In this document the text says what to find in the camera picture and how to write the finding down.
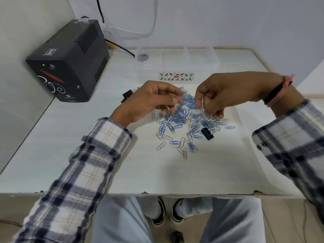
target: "transparent plastic container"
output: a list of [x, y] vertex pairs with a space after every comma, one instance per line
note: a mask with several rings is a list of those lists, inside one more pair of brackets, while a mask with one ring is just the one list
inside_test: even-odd
[[138, 46], [134, 67], [140, 83], [199, 84], [217, 72], [219, 60], [212, 46]]

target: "black ups device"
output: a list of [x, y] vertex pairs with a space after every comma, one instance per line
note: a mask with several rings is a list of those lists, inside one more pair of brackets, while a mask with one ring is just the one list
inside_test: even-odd
[[27, 57], [27, 64], [63, 102], [87, 102], [109, 53], [98, 20], [71, 20]]

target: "person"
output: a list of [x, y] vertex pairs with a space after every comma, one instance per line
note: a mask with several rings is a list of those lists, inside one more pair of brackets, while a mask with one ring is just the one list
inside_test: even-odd
[[[197, 108], [224, 117], [224, 108], [268, 102], [276, 120], [253, 132], [253, 141], [272, 165], [293, 180], [324, 222], [324, 117], [277, 73], [216, 73], [196, 91]], [[153, 242], [148, 223], [165, 220], [161, 198], [105, 195], [113, 167], [132, 140], [127, 126], [153, 109], [166, 114], [182, 104], [183, 91], [165, 82], [144, 83], [109, 118], [101, 118], [71, 154], [69, 164], [24, 220], [15, 242], [83, 242], [95, 212], [93, 243]], [[265, 242], [259, 199], [178, 199], [171, 220], [212, 211], [201, 242]]]

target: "shoe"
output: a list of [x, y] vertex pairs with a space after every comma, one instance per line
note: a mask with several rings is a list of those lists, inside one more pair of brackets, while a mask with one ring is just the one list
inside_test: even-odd
[[183, 221], [186, 219], [186, 217], [180, 217], [177, 215], [176, 211], [175, 211], [175, 208], [176, 208], [176, 205], [178, 203], [182, 203], [183, 199], [177, 199], [173, 205], [172, 205], [172, 210], [171, 210], [171, 222], [173, 222], [174, 224], [182, 224]]
[[170, 238], [172, 243], [184, 243], [183, 234], [179, 231], [173, 232]]
[[160, 196], [158, 196], [157, 201], [159, 202], [160, 207], [161, 207], [161, 214], [157, 219], [152, 219], [150, 217], [149, 217], [149, 219], [150, 219], [151, 223], [153, 224], [153, 226], [161, 227], [165, 221], [165, 205], [164, 205], [164, 202]]

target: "light blue jeans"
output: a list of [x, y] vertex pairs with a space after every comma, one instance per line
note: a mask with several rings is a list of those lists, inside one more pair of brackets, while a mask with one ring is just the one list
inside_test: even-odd
[[[189, 198], [176, 211], [183, 217], [213, 211], [201, 243], [265, 243], [260, 199]], [[95, 215], [92, 243], [153, 243], [144, 215], [155, 218], [160, 213], [156, 197], [105, 195]]]

